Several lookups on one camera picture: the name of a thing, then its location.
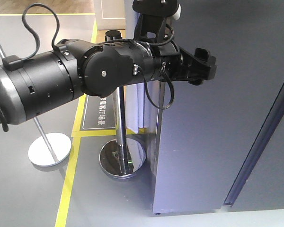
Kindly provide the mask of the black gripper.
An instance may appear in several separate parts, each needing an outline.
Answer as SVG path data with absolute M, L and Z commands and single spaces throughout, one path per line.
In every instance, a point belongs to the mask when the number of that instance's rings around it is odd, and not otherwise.
M 201 85 L 215 77 L 216 57 L 207 49 L 196 48 L 191 54 L 174 42 L 153 48 L 156 59 L 165 62 L 166 72 L 172 81 L 188 81 L 191 85 Z

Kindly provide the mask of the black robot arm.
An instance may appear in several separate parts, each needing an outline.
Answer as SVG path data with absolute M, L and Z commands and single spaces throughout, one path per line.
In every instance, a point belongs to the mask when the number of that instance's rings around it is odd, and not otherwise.
M 62 40 L 26 60 L 15 55 L 0 65 L 0 123 L 18 125 L 83 94 L 109 96 L 116 88 L 148 81 L 200 85 L 216 72 L 216 58 L 191 54 L 171 41 L 162 46 L 130 40 L 93 44 Z

